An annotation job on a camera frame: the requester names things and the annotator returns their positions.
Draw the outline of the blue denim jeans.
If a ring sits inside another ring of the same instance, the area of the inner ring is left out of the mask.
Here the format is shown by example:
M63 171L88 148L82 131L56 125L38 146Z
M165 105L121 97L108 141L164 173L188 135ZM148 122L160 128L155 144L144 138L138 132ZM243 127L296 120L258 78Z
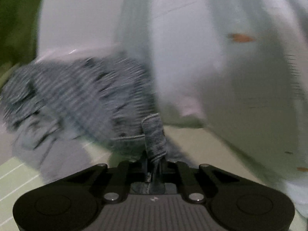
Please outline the blue denim jeans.
M164 162L184 162L190 167L196 167L181 148L164 133L160 115L151 114L141 120L139 135L129 135L121 131L121 135L109 141L111 149L129 159L137 159L146 165L145 179L131 184L132 194L176 194L176 185L163 182L159 178Z

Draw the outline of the light carrot print curtain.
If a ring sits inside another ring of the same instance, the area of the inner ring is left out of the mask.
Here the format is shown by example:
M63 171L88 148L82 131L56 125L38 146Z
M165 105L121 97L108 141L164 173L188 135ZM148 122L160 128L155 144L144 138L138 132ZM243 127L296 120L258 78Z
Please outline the light carrot print curtain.
M146 63L166 124L211 129L307 216L307 0L43 0L38 37Z

